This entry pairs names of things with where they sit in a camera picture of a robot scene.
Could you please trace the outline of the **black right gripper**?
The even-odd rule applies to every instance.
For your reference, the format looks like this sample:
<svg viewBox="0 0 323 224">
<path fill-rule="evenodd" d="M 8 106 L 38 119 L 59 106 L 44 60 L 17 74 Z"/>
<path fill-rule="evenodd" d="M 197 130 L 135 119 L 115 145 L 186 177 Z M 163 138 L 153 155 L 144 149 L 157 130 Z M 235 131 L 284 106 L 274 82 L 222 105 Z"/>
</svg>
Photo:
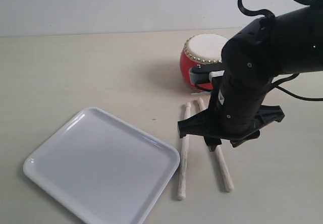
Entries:
<svg viewBox="0 0 323 224">
<path fill-rule="evenodd" d="M 203 136 L 206 143 L 226 139 L 234 148 L 259 138 L 263 127 L 285 117 L 279 105 L 261 105 L 272 80 L 258 73 L 239 79 L 225 71 L 219 92 L 211 93 L 208 109 L 178 121 L 179 137 Z"/>
</svg>

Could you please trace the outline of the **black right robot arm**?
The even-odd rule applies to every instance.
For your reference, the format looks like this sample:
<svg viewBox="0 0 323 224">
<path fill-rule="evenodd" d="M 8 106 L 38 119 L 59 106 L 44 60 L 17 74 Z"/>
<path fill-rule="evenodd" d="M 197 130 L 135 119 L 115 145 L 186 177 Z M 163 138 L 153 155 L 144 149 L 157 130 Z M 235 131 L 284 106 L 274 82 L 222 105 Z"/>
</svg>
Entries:
<svg viewBox="0 0 323 224">
<path fill-rule="evenodd" d="M 301 73 L 322 70 L 322 0 L 302 9 L 252 21 L 222 49 L 216 64 L 192 67 L 190 81 L 212 84 L 208 108 L 178 122 L 180 137 L 203 136 L 210 150 L 229 140 L 233 147 L 256 139 L 260 130 L 281 122 L 279 106 L 263 105 L 265 96 Z"/>
</svg>

